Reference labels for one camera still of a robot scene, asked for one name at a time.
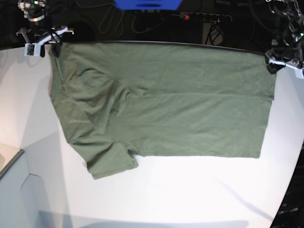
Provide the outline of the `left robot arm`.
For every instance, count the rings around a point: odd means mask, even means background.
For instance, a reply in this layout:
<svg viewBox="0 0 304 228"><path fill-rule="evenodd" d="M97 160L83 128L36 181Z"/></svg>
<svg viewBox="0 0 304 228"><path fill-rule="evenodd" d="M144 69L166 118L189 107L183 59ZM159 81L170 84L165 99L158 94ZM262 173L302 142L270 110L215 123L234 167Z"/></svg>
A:
<svg viewBox="0 0 304 228"><path fill-rule="evenodd" d="M278 29L265 53L265 64L271 74L282 68L304 78L304 14L296 0L269 0L269 9L277 17Z"/></svg>

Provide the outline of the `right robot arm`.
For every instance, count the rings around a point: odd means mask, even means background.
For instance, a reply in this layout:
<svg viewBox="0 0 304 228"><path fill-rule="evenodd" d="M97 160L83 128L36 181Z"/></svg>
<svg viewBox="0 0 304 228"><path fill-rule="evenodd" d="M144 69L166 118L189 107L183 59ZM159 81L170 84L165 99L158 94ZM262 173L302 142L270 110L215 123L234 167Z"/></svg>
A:
<svg viewBox="0 0 304 228"><path fill-rule="evenodd" d="M18 8L29 22L29 28L20 28L16 32L17 36L21 35L25 40L25 56L44 57L45 44L50 41L62 45L61 36L67 27L51 26L45 0L20 0Z"/></svg>

